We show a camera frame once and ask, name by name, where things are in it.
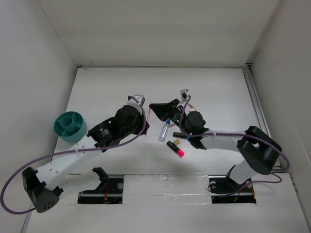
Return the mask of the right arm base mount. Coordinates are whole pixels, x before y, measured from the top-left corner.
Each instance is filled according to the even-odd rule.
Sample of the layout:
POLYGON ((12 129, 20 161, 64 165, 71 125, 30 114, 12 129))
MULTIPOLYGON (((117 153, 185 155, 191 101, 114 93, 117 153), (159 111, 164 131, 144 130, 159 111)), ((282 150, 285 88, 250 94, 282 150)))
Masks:
POLYGON ((207 191, 213 204, 255 203, 251 178, 256 175, 248 165, 234 165, 225 175, 208 177, 207 191))

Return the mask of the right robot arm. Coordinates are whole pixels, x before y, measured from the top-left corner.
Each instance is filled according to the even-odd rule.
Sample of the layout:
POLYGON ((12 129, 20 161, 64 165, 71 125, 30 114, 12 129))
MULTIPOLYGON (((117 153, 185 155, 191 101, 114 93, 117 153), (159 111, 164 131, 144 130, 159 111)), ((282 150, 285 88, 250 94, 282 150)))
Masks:
POLYGON ((170 119, 194 148, 230 150, 242 155, 243 160, 223 178, 210 182, 208 188, 214 194, 232 195, 245 188, 247 181, 255 175, 271 174, 282 152, 281 146, 256 126, 250 126, 242 133, 217 132, 205 127, 201 113, 187 110, 177 99, 152 103, 149 107, 159 120, 170 119))

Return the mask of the red slim highlighter pen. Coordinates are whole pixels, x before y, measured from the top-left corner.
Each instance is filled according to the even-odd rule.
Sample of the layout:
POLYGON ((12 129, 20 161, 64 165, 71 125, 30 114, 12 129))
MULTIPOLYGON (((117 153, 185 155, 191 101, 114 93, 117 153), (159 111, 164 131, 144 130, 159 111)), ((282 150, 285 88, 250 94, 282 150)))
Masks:
POLYGON ((149 124, 150 122, 150 116, 151 116, 151 108, 150 105, 152 104, 152 102, 150 101, 150 103, 148 104, 148 115, 146 117, 147 123, 149 124))

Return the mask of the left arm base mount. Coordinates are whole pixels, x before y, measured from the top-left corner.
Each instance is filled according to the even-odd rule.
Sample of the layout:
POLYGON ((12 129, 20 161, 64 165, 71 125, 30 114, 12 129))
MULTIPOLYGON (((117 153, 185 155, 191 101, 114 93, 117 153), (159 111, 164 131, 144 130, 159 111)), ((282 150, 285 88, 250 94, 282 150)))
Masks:
POLYGON ((124 175, 109 176, 101 167, 92 170, 100 183, 95 189, 79 192, 78 204, 122 204, 124 175))

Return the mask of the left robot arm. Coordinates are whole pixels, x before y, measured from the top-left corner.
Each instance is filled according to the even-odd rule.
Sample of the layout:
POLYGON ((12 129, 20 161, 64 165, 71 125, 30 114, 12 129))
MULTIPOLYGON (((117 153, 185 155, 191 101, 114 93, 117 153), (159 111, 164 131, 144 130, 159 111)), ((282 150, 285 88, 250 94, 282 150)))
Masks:
POLYGON ((27 167, 22 172, 24 189, 35 210, 44 213, 54 207, 68 190, 65 178, 88 160, 125 144, 130 135, 135 138, 145 133, 149 125, 141 104, 127 104, 114 117, 96 125, 77 142, 68 154, 36 169, 27 167))

